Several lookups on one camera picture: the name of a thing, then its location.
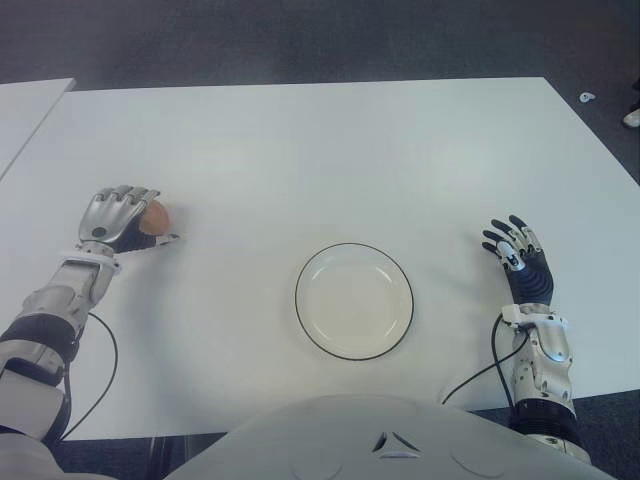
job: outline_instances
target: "table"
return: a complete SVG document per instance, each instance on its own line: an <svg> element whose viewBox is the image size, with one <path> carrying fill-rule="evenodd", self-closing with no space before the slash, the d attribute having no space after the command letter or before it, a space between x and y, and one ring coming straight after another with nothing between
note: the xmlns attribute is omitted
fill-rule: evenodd
<svg viewBox="0 0 640 480"><path fill-rule="evenodd" d="M72 78L0 85L0 180Z"/></svg>
<svg viewBox="0 0 640 480"><path fill-rule="evenodd" d="M76 242L92 194L121 183L160 189L182 239L121 255L96 309L120 369L73 438L226 431L325 394L441 399L491 363L511 299L480 232L510 213L545 247L575 396L640 386L640 190L542 78L66 93L0 188L20 205L0 212L6 323ZM402 343L366 362L315 347L294 309L306 260L345 241L388 253L415 299ZM112 360L90 320L74 418ZM491 373L450 403L503 397Z"/></svg>

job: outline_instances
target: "brown egg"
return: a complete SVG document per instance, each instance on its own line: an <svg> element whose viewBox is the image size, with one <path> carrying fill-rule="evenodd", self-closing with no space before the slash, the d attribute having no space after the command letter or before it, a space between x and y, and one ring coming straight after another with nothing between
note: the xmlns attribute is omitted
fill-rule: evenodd
<svg viewBox="0 0 640 480"><path fill-rule="evenodd" d="M169 214L160 202L152 200L140 220L140 231L147 235L164 235L169 231Z"/></svg>

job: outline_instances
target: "plate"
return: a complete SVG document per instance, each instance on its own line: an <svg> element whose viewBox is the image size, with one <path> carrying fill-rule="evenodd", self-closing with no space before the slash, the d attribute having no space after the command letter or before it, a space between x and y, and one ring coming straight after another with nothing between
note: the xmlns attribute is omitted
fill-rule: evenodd
<svg viewBox="0 0 640 480"><path fill-rule="evenodd" d="M395 347L413 316L411 286L384 252L359 243L321 250L296 284L296 313L322 350L347 360L368 360Z"/></svg>

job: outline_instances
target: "black cable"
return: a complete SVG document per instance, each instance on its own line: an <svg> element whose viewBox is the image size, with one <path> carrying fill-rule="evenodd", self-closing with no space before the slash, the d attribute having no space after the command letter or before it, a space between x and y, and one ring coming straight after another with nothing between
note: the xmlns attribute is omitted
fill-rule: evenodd
<svg viewBox="0 0 640 480"><path fill-rule="evenodd" d="M522 341L522 343L520 344L520 346L518 348L516 348L513 352L511 352L509 355L507 355L506 357L502 357L498 363L502 363L505 360L509 360L511 357L513 357L516 353L518 353L520 350L522 350L524 348L524 346L527 344L527 340L529 339L529 332L525 332L527 334L527 337ZM460 385L458 385L456 388L454 388L453 390L451 390L449 392L449 394L444 397L444 400L442 401L442 405L444 405L445 403L447 403L449 401L449 399L453 396L454 393L456 393L458 390L460 390L462 387L464 387L465 385L467 385L469 382L471 382L472 380L475 380L476 378L478 378L480 375L482 375L485 372L488 372L489 370L491 370L492 368L494 368L496 366L495 363L492 363L491 365L487 365L486 367L484 367L482 370L480 370L477 373L474 373L472 376L470 376L469 378L467 378L464 382L462 382Z"/></svg>
<svg viewBox="0 0 640 480"><path fill-rule="evenodd" d="M496 364L496 370L498 371L498 376L500 377L500 383L502 383L504 394L507 397L509 408L511 409L511 413L515 413L513 400L511 399L511 392L509 391L509 386L507 385L507 381L504 379L504 375L502 374L502 368L500 368L500 362L498 361L498 353L496 352L496 332L498 331L498 325L500 325L501 321L502 321L502 314L498 315L498 318L496 318L496 321L493 324L493 329L491 330L491 353L493 354L493 361Z"/></svg>
<svg viewBox="0 0 640 480"><path fill-rule="evenodd" d="M109 382L107 382L107 386L105 387L104 391L102 392L102 394L98 397L98 399L94 402L94 404L91 406L91 408L89 410L87 410L87 413L85 413L80 420L78 420L75 425L73 427L71 427L69 430L67 430L67 432L60 438L60 441L64 440L65 438L67 438L71 432L73 432L76 428L78 428L80 426L80 424L82 422L85 421L85 419L91 414L91 412L93 412L93 410L98 406L98 404L102 401L102 399L105 397L105 395L107 394L107 392L109 391L109 389L111 388L111 385L113 384L113 380L116 378L116 371L118 370L118 342L116 341L116 337L113 334L113 332L111 331L111 329L109 328L109 325L107 325L100 317L98 317L97 315L89 312L89 315L91 315L93 318L95 318L96 320L98 320L98 322L100 322L102 324L102 326L107 330L107 333L109 333L109 336L111 337L111 342L113 343L113 355L114 355L114 360L113 360L113 371L111 372L111 378L109 379ZM69 397L69 404L71 404L71 382L69 381L69 368L67 366L67 371L65 373L65 391L67 392L67 395Z"/></svg>

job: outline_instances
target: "gray carpet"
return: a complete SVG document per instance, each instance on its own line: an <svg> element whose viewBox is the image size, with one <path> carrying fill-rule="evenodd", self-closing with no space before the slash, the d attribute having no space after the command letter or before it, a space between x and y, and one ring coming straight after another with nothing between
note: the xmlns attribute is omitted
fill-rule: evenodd
<svg viewBox="0 0 640 480"><path fill-rule="evenodd" d="M637 0L0 3L0 83L70 76L91 90L543 76L636 181L640 131L620 118L638 101L630 87L639 51ZM597 99L581 104L585 90ZM638 392L576 406L594 463L640 478ZM68 442L56 456L70 471L138 479L148 444Z"/></svg>

